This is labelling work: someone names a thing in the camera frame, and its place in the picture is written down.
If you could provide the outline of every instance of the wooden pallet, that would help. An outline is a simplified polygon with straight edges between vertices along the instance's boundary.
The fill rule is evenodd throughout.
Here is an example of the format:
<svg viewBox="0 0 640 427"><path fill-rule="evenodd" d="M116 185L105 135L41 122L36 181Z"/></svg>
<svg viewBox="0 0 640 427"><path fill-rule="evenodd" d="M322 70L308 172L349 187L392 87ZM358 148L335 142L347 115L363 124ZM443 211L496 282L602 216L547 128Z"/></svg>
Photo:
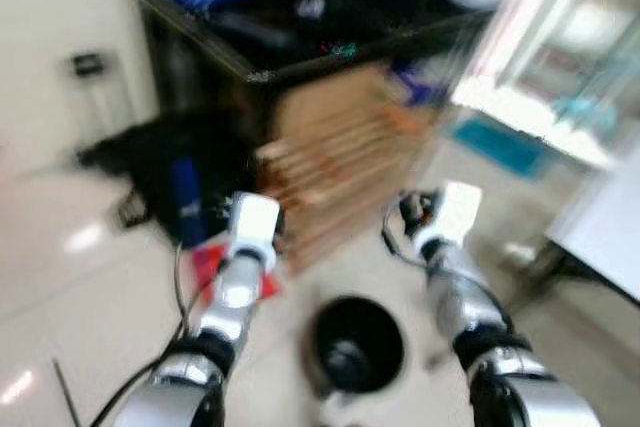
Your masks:
<svg viewBox="0 0 640 427"><path fill-rule="evenodd" d="M416 119L403 108L374 103L319 120L304 138L288 136L259 149L264 193L286 213L290 274L381 221L434 121L435 115Z"/></svg>

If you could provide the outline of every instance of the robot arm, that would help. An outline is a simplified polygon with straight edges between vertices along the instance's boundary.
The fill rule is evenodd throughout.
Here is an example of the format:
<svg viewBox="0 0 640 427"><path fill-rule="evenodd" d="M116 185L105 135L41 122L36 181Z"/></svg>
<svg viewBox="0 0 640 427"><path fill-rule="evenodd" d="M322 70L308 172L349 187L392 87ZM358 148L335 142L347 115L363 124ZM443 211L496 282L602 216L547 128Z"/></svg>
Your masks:
<svg viewBox="0 0 640 427"><path fill-rule="evenodd" d="M449 183L438 195L411 194L400 202L405 233L426 261L436 324L466 372L476 427L600 427L587 402L515 331L463 248L480 199L479 189ZM229 258L216 278L213 304L129 396L115 427L223 426L225 385L244 347L263 274L275 265L278 214L272 199L236 197ZM387 234L387 246L401 255Z"/></svg>
<svg viewBox="0 0 640 427"><path fill-rule="evenodd" d="M263 275L275 266L279 211L266 197L236 197L228 259L216 277L213 303L129 396L115 427L223 426L225 385L244 347Z"/></svg>
<svg viewBox="0 0 640 427"><path fill-rule="evenodd" d="M400 203L405 233L426 261L427 299L438 330L467 374L476 427L599 427L589 404L517 333L463 248L480 200L478 188L451 182L429 196L428 209L420 194Z"/></svg>

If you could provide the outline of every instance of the black cable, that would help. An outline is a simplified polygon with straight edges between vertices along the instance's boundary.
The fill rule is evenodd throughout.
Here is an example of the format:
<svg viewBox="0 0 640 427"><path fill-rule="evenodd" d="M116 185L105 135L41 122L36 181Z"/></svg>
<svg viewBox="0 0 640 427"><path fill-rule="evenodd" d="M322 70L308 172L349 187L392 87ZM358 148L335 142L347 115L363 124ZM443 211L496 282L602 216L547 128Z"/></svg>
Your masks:
<svg viewBox="0 0 640 427"><path fill-rule="evenodd" d="M133 374L129 379L122 384L122 386L111 396L109 402L105 404L102 410L98 413L93 422L91 422L90 427L99 427L104 419L111 413L113 408L116 406L120 398L127 393L127 391L135 384L144 374L149 372L150 370L155 369L162 362L162 356L149 362L147 365L138 370L135 374Z"/></svg>
<svg viewBox="0 0 640 427"><path fill-rule="evenodd" d="M67 404L67 408L69 409L69 415L71 416L73 425L75 427L82 427L82 424L80 423L80 417L78 417L78 409L76 409L76 404L73 402L73 396L71 395L71 391L69 390L67 379L64 378L64 373L62 372L62 367L60 367L60 362L58 362L58 359L53 359L53 369L55 370L56 377L58 378L58 383L60 384L60 388L62 389L62 394L64 395L64 400Z"/></svg>
<svg viewBox="0 0 640 427"><path fill-rule="evenodd" d="M140 370L138 370L135 374L133 374L131 377L129 377L129 379L124 384L122 384L122 386L111 396L109 401L100 410L100 412L95 417L93 422L91 422L90 427L99 427L104 422L104 420L107 418L107 416L111 413L111 411L117 405L117 403L120 401L122 396L124 394L126 394L129 391L129 389L131 389L131 387L133 387L133 385L138 380L140 380L140 378L144 374L146 374L147 372L155 369L158 365L160 365L160 363L164 360L164 358L165 358L167 352L169 351L169 349L171 348L171 346L177 340L180 339L180 334L185 332L185 330L188 331L188 325L187 325L188 316L191 313L191 311L193 310L193 308L195 307L196 303L198 302L198 299L200 298L200 295L202 295L202 292L204 292L204 290L211 284L211 282L213 282L213 280L214 280L214 278L212 276L207 282L205 282L203 285L201 285L198 288L198 290L194 294L193 298L189 302L189 305L184 309L184 315L182 315L180 317L180 322L176 326L176 329L175 329L173 335L171 336L171 339L169 340L169 343L167 344L167 346L162 351L162 354L159 357L157 357L155 360L152 360L151 362L146 364L144 367L142 367Z"/></svg>
<svg viewBox="0 0 640 427"><path fill-rule="evenodd" d="M187 309L184 306L184 299L182 298L182 286L180 285L180 265L182 258L182 245L183 241L180 241L176 247L176 256L173 264L173 292L175 294L176 304L178 305L178 311L180 312L180 318L182 321L183 334L187 335L189 331L189 322L187 318Z"/></svg>
<svg viewBox="0 0 640 427"><path fill-rule="evenodd" d="M382 239L384 240L384 243L386 244L387 249L389 249L389 252L391 253L391 255L398 257L400 260L402 260L403 262L409 265L420 267L421 269L426 269L427 268L426 263L411 259L402 253L402 251L400 250L400 247L398 246L398 243L396 242L395 237L391 233L391 229L389 228L389 218L391 217L391 213L397 207L400 206L400 202L402 202L409 195L413 195L413 194L416 194L416 192L409 192L407 194L396 195L393 198L393 200L387 207L387 210L385 211L384 217L382 219Z"/></svg>

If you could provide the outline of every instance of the black bucket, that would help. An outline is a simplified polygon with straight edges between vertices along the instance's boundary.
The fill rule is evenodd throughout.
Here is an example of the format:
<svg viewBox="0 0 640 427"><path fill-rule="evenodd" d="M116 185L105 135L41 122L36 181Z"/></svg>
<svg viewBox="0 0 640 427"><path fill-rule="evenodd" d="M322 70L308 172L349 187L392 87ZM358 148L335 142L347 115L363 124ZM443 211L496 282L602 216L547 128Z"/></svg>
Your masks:
<svg viewBox="0 0 640 427"><path fill-rule="evenodd" d="M304 365L316 394L364 394L388 386L400 373L404 343L378 303L340 297L317 314L305 339Z"/></svg>

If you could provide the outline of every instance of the white tile floor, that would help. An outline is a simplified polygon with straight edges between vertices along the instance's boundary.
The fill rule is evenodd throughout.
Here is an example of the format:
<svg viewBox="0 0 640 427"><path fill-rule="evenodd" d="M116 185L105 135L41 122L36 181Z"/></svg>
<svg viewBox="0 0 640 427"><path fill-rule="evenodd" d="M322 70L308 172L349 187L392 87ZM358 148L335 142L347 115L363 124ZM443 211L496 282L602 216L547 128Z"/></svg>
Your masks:
<svg viewBox="0 0 640 427"><path fill-rule="evenodd" d="M558 165L534 185L443 141L423 184L435 185L445 177L485 189L470 248L498 291L507 292L512 281L492 270L501 260L500 247L539 237L570 197L580 172ZM134 369L164 347L173 330L172 254L152 228L113 237L99 222L96 230L96 219L126 192L125 186L75 176L64 184L52 178L33 182L0 191L0 426L72 425L54 377L54 357L86 424ZM83 195L87 189L94 194ZM60 205L68 212L63 218L55 208ZM75 242L71 247L67 243L65 254L70 236ZM449 362L433 373L422 368L442 345L424 308L422 281L418 272L388 258L375 226L287 282L283 294L258 311L229 385L227 425L298 427L316 422L298 369L297 339L316 306L348 292L385 304L399 321L408 351L407 365L393 387L349 404L345 418L371 427L473 425L459 366ZM633 383L596 348L584 354L597 364L596 378L585 375L580 359L571 358L581 334L561 318L549 319L552 307L523 319L534 344L541 344L545 360L576 381L597 408L619 393L611 400L614 407L604 406L611 420L605 425L632 425L625 422L637 405ZM627 322L634 319L633 314L626 317Z"/></svg>

